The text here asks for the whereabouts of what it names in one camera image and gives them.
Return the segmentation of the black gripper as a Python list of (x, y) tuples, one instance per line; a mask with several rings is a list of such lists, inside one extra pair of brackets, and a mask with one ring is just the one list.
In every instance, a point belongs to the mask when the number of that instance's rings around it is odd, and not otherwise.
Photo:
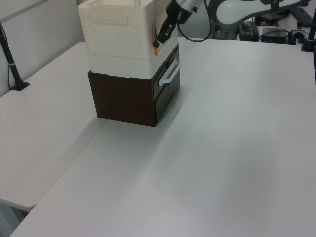
[(166, 8), (167, 19), (164, 21), (156, 40), (153, 42), (153, 47), (158, 49), (161, 44), (164, 44), (171, 36), (176, 23), (185, 23), (184, 9), (182, 8), (182, 0), (171, 0)]

